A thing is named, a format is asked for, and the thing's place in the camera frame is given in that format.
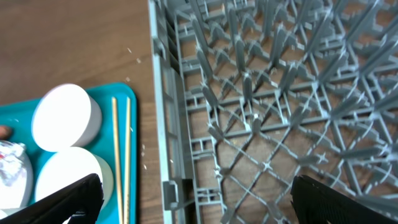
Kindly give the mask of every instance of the wooden table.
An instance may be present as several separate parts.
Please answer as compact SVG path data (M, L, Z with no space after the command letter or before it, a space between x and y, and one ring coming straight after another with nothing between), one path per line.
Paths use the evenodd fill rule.
M112 82L127 83L139 100L139 223L162 223L147 1L0 2L1 105L62 83Z

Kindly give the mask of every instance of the gray plastic rack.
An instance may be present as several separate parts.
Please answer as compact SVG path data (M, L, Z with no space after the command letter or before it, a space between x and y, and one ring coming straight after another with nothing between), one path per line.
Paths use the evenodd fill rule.
M149 0L149 16L164 223L294 223L298 174L398 220L395 1Z

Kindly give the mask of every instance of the wooden chopstick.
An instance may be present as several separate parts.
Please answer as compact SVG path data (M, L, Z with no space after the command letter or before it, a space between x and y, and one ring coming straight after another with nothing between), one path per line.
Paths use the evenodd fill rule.
M124 171L124 224L130 223L131 100L126 103L126 162Z
M122 196L122 182L121 182L121 171L120 171L118 106L115 97L112 97L112 117L113 117L113 143L114 143L114 160L116 163L116 187L118 193L119 223L123 224L123 196Z

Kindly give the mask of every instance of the blue tray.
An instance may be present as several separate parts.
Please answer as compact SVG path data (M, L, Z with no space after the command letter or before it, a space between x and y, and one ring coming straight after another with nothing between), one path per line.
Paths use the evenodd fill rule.
M89 145L84 148L103 158L111 167L115 176L115 162L113 149L113 126L112 126L112 106L111 97L118 99L119 117L119 141L121 149L121 169L122 182L124 182L124 143L125 143L125 124L126 124L126 98L131 99L131 206L130 220L136 222L136 185L137 185L137 100L134 92L123 83L112 83L97 86L87 90L87 93L99 104L103 115L101 129ZM53 155L40 149L33 140L31 122L33 112L40 99L30 100L11 105L0 106L0 124L14 128L14 134L10 141L22 142L27 146L27 155L32 163L34 172L34 186L45 162ZM34 203L34 189L30 196L29 205ZM105 208L99 213L97 223L119 223L118 206L116 199L116 181L111 199Z

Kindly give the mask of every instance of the white cup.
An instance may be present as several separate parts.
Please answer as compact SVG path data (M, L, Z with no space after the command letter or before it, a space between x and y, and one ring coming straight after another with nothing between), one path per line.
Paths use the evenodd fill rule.
M70 147L54 154L43 166L37 178L35 201L80 180L88 174L98 174L104 192L104 208L113 191L113 174L102 158L80 147Z
M56 152L90 143L100 130L101 109L82 87L59 85L39 102L32 119L32 134L42 149Z

